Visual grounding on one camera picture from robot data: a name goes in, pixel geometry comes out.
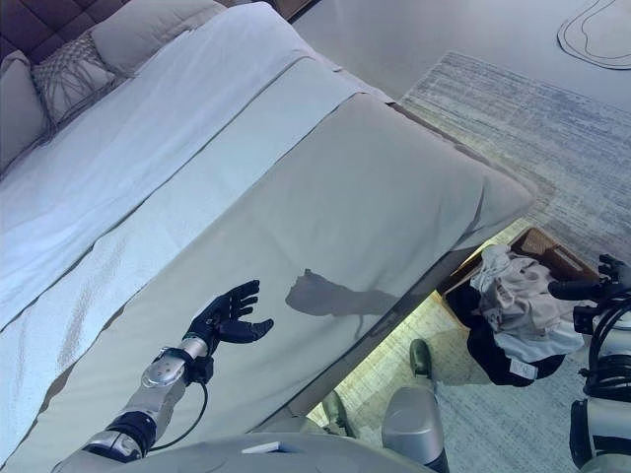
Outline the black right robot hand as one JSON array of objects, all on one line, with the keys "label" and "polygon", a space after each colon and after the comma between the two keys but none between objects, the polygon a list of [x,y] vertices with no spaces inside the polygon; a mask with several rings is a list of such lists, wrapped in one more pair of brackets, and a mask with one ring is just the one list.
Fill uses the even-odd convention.
[{"label": "black right robot hand", "polygon": [[630,266],[610,254],[598,257],[597,281],[567,281],[548,284],[550,295],[562,301],[602,303],[630,289]]}]

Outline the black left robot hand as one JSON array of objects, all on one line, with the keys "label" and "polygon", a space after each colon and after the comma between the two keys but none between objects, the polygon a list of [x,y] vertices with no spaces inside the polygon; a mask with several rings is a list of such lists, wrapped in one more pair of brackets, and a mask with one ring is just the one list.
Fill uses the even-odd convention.
[{"label": "black left robot hand", "polygon": [[220,343],[249,344],[263,338],[274,326],[271,318],[244,321],[258,302],[259,280],[251,280],[218,296],[194,317],[183,338],[198,338],[213,354]]}]

